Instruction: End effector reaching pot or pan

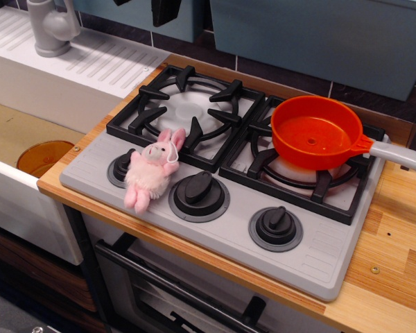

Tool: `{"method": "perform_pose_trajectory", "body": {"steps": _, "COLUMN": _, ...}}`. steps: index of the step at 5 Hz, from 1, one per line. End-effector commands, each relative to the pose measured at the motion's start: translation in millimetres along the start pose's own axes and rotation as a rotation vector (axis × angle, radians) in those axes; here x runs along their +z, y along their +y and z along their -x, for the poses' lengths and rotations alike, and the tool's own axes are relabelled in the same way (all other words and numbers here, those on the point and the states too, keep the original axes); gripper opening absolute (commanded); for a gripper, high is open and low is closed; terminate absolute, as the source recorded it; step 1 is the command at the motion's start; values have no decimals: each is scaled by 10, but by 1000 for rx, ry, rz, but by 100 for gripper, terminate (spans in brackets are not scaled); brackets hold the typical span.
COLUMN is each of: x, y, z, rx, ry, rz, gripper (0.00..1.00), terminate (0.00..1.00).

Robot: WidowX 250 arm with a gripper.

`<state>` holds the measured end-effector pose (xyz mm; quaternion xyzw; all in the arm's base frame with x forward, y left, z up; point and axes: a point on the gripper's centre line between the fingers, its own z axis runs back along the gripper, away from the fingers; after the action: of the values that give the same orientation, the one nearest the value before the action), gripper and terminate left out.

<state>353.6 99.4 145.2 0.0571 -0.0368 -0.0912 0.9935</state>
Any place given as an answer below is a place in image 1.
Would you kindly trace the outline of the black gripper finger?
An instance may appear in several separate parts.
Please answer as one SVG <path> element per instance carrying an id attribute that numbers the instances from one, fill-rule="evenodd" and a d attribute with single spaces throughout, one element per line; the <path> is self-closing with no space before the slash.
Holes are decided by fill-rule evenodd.
<path id="1" fill-rule="evenodd" d="M 123 5 L 123 4 L 125 4 L 125 3 L 129 2 L 129 1 L 130 0 L 114 0 L 114 3 L 116 5 Z"/>
<path id="2" fill-rule="evenodd" d="M 152 0 L 153 26 L 160 27 L 177 18 L 181 0 Z"/>

